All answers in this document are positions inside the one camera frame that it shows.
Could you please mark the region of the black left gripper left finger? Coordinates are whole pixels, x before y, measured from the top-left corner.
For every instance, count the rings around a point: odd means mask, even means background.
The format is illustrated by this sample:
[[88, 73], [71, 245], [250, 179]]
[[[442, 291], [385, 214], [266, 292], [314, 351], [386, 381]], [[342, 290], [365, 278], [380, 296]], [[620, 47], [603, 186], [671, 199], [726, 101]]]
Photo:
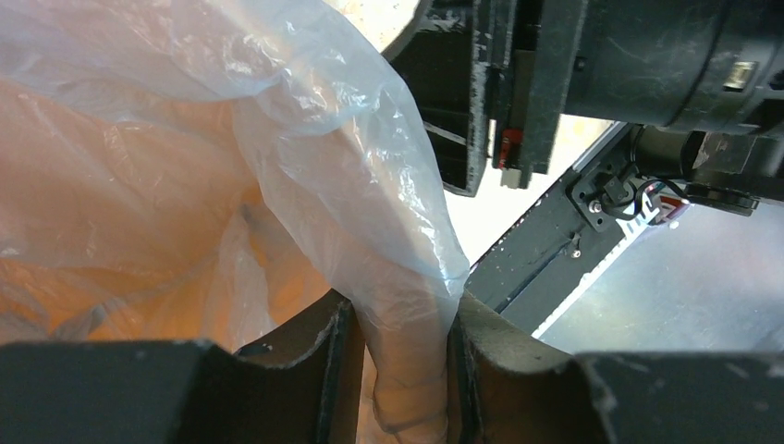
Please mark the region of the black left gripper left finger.
[[236, 352], [207, 339], [1, 349], [5, 443], [350, 443], [364, 340], [331, 291]]

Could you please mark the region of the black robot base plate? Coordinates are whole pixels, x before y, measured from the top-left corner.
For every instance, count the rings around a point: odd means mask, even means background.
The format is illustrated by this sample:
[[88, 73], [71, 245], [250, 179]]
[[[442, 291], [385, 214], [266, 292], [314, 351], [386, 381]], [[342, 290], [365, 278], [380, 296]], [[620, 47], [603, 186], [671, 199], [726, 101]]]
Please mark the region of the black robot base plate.
[[703, 134], [614, 124], [478, 260], [466, 291], [541, 336], [649, 228]]

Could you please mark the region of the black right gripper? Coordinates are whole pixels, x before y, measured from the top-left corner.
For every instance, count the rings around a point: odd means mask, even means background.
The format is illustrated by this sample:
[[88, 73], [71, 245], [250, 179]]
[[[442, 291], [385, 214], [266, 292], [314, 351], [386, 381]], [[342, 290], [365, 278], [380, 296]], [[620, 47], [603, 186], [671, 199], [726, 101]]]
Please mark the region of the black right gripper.
[[547, 173], [587, 15], [585, 1], [417, 3], [388, 61], [415, 98], [447, 191], [475, 196], [485, 158], [513, 188]]

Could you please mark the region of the light blue trash bag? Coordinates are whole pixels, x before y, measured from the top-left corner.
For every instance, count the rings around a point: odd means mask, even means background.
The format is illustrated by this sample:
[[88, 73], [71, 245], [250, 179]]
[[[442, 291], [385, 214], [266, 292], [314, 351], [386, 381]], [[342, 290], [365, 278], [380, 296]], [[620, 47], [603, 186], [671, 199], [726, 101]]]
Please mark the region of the light blue trash bag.
[[367, 443], [447, 441], [470, 264], [404, 80], [323, 1], [1, 5], [1, 340], [235, 351], [329, 289]]

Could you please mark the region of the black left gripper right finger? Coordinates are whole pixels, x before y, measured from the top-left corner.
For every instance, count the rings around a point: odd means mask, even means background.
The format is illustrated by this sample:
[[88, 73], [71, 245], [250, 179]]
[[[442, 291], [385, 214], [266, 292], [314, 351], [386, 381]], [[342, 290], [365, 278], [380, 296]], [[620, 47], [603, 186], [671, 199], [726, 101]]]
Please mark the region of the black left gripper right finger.
[[451, 443], [779, 443], [783, 357], [591, 352], [531, 337], [471, 295], [448, 345]]

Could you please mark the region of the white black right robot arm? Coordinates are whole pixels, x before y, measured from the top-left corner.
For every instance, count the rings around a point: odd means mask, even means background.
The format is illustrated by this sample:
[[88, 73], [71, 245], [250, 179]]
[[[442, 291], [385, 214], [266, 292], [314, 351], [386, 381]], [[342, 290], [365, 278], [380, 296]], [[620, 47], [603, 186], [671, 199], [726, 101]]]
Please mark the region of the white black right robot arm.
[[630, 124], [633, 173], [695, 203], [783, 199], [779, 1], [421, 1], [384, 54], [456, 194], [527, 188], [570, 115]]

